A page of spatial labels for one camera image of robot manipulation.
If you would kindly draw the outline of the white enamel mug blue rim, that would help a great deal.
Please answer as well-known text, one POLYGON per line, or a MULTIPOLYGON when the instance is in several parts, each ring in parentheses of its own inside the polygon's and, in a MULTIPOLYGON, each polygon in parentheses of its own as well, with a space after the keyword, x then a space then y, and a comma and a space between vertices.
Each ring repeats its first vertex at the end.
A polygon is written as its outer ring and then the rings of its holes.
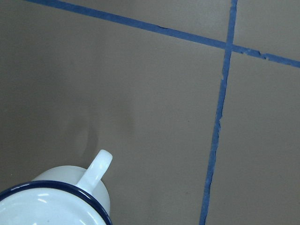
POLYGON ((110 197, 101 179, 112 158, 109 152, 101 150, 87 169, 71 165, 58 166, 43 172, 32 181, 10 187, 3 192, 21 187, 67 191, 86 200, 104 217, 106 225, 110 225, 110 197))

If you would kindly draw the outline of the white ceramic lid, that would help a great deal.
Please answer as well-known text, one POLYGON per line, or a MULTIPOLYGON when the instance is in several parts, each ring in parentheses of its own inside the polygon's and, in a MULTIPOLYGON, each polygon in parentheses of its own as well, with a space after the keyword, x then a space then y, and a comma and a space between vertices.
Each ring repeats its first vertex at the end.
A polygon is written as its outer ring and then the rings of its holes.
POLYGON ((14 188, 0 195, 2 225, 105 225, 86 200, 54 188, 14 188))

